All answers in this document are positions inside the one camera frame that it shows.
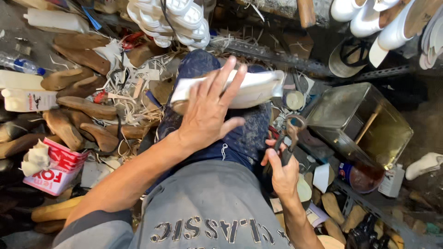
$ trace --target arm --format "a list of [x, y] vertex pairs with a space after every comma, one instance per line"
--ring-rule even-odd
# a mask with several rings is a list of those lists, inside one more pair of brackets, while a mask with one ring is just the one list
[[132, 207], [166, 170], [243, 125], [245, 120], [240, 117], [224, 122], [247, 71], [246, 65], [242, 65], [221, 95], [235, 64], [236, 59], [231, 56], [222, 69], [211, 72], [204, 82], [192, 87], [180, 128], [103, 179], [70, 213], [65, 227], [93, 211], [117, 212]]
[[[266, 144], [274, 146], [275, 140], [266, 140]], [[286, 146], [282, 143], [280, 151]], [[270, 148], [261, 165], [266, 165], [268, 161], [272, 166], [272, 186], [280, 198], [283, 207], [284, 222], [288, 230], [288, 236], [295, 248], [300, 249], [324, 249], [322, 243], [315, 235], [314, 229], [309, 223], [306, 212], [297, 193], [297, 181], [299, 177], [299, 162], [291, 156], [289, 163], [282, 167], [280, 157], [277, 152]]]

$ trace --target gray shirt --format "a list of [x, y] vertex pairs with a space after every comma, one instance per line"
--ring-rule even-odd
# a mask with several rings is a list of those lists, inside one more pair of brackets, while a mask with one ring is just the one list
[[164, 180], [142, 205], [134, 234], [128, 210], [94, 211], [66, 227], [57, 249], [293, 248], [260, 184], [246, 167], [228, 161], [190, 164]]

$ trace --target hand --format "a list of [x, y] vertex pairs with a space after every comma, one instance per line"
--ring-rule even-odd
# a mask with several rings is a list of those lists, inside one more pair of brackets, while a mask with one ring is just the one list
[[188, 108], [177, 133], [180, 142], [194, 152], [208, 147], [232, 129], [245, 124], [242, 117], [233, 117], [224, 122], [228, 106], [237, 95], [248, 70], [246, 65], [241, 65], [222, 95], [235, 63], [236, 58], [230, 56], [221, 69], [210, 72], [205, 81], [190, 89]]
[[[274, 146], [276, 140], [266, 140], [266, 144]], [[265, 166], [268, 161], [272, 166], [272, 186], [274, 191], [280, 198], [280, 201], [286, 202], [288, 200], [299, 198], [297, 193], [297, 182], [299, 180], [299, 162], [294, 155], [291, 156], [286, 166], [282, 167], [279, 155], [287, 148], [284, 143], [281, 143], [280, 149], [276, 152], [273, 148], [266, 150], [261, 165]]]

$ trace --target water bottle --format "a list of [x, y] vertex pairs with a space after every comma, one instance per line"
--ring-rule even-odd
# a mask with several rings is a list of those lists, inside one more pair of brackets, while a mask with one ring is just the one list
[[44, 75], [46, 72], [44, 68], [38, 67], [32, 61], [14, 57], [4, 52], [0, 52], [0, 66], [9, 67], [26, 74]]

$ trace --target navy blue pants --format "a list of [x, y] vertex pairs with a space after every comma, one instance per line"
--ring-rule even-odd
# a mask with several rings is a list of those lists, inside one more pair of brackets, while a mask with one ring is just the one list
[[[186, 55], [180, 62], [179, 74], [175, 81], [174, 88], [168, 98], [164, 109], [164, 117], [161, 120], [155, 137], [155, 142], [162, 140], [169, 133], [177, 130], [183, 117], [172, 110], [170, 100], [179, 79], [195, 78], [207, 72], [219, 69], [220, 62], [210, 53], [198, 49]], [[248, 67], [248, 72], [258, 73], [265, 71], [263, 67], [252, 65]], [[224, 138], [216, 141], [212, 145], [195, 152], [172, 169], [165, 172], [145, 194], [154, 189], [160, 182], [173, 175], [182, 167], [204, 160], [226, 160], [244, 165], [251, 171], [260, 167], [260, 161], [264, 156], [266, 144], [264, 141], [268, 137], [268, 124], [271, 117], [270, 102], [254, 106], [248, 109], [229, 109], [225, 120], [232, 117], [244, 117], [245, 125], [230, 131]]]

